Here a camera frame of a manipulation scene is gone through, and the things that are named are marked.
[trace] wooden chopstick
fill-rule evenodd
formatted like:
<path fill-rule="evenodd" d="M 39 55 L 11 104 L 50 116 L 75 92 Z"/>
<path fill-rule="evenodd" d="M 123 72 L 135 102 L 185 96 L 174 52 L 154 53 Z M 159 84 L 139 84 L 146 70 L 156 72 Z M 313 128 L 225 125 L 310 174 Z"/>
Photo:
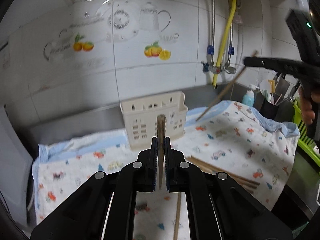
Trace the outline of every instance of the wooden chopstick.
<path fill-rule="evenodd" d="M 252 53 L 251 57 L 256 57 L 258 55 L 258 51 L 255 50 Z M 236 77 L 218 94 L 218 96 L 210 103 L 210 105 L 207 107 L 207 109 L 196 119 L 196 122 L 198 122 L 216 103 L 218 103 L 219 100 L 222 99 L 222 97 L 228 92 L 228 90 L 236 83 L 236 81 L 239 79 L 239 77 L 243 74 L 243 72 L 247 69 L 246 66 L 236 75 Z"/>
<path fill-rule="evenodd" d="M 178 231 L 179 231 L 179 225 L 180 225 L 180 210 L 181 210 L 181 192 L 178 193 L 177 213 L 176 213 L 176 222 L 174 224 L 173 240 L 178 239 Z"/>
<path fill-rule="evenodd" d="M 213 166 L 213 165 L 211 165 L 211 164 L 209 164 L 209 163 L 206 163 L 206 162 L 204 162 L 204 161 L 202 161 L 202 160 L 197 159 L 196 157 L 193 157 L 192 155 L 191 155 L 191 157 L 186 157 L 186 159 L 187 159 L 188 161 L 192 162 L 192 163 L 195 164 L 195 165 L 198 165 L 198 164 L 199 164 L 199 165 L 205 166 L 206 168 L 209 168 L 210 170 L 213 170 L 213 171 L 218 171 L 218 172 L 222 171 L 222 172 L 225 172 L 225 173 L 229 174 L 231 177 L 235 177 L 235 178 L 244 180 L 244 181 L 246 181 L 246 182 L 249 182 L 249 183 L 254 184 L 254 185 L 257 185 L 257 186 L 260 185 L 259 182 L 256 182 L 256 181 L 250 180 L 250 179 L 246 179 L 246 178 L 244 178 L 244 177 L 238 176 L 238 175 L 236 175 L 236 174 L 234 174 L 234 173 L 231 173 L 231 172 L 229 172 L 229 171 L 226 171 L 226 170 L 224 170 L 224 169 L 221 169 L 221 168 L 218 168 L 218 167 L 216 167 L 216 166 Z"/>

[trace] utensil holder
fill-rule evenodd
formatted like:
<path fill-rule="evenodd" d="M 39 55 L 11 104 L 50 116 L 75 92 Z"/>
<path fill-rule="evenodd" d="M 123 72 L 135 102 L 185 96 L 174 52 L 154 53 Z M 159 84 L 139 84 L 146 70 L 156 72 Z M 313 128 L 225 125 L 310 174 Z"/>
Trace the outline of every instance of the utensil holder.
<path fill-rule="evenodd" d="M 263 117 L 274 120 L 277 115 L 278 109 L 279 106 L 275 106 L 264 99 L 259 112 Z"/>

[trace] printed cloth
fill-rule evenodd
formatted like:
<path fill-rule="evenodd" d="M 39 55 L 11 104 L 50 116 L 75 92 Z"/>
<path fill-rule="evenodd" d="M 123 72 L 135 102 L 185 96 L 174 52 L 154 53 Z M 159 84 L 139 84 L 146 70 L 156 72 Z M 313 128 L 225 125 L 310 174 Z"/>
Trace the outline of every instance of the printed cloth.
<path fill-rule="evenodd" d="M 172 148 L 259 182 L 253 196 L 271 210 L 292 170 L 297 126 L 268 120 L 254 108 L 233 101 L 220 102 L 195 122 L 204 109 L 188 111 L 185 135 L 172 141 Z M 37 223 L 96 171 L 117 172 L 135 161 L 138 153 L 130 150 L 123 129 L 40 145 L 32 168 Z M 138 192 L 134 238 L 171 239 L 176 205 L 177 193 L 168 193 L 165 183 L 154 193 Z M 184 193 L 178 239 L 190 239 Z"/>

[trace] teapot print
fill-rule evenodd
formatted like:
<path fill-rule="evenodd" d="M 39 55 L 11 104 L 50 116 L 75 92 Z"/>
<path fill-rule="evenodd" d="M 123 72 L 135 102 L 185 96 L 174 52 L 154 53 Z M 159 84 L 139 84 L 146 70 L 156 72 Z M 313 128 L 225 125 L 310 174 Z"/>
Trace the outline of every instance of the teapot print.
<path fill-rule="evenodd" d="M 162 10 L 160 12 L 157 11 L 157 7 L 155 5 L 153 5 L 151 2 L 147 2 L 140 11 L 140 20 L 139 20 L 139 28 L 141 30 L 145 30 L 145 31 L 158 31 L 159 30 L 159 20 L 158 20 L 158 15 L 160 13 L 167 13 L 169 15 L 169 22 L 166 25 L 166 27 L 164 27 L 162 31 L 164 31 L 170 21 L 171 21 L 171 15 L 168 11 L 166 10 Z"/>

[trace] lemon print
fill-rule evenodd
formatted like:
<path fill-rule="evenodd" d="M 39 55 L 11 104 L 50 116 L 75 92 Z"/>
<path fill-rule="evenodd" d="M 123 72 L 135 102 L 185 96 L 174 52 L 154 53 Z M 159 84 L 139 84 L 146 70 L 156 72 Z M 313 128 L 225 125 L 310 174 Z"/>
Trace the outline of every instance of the lemon print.
<path fill-rule="evenodd" d="M 171 51 L 162 50 L 159 54 L 159 59 L 168 60 L 171 57 Z"/>

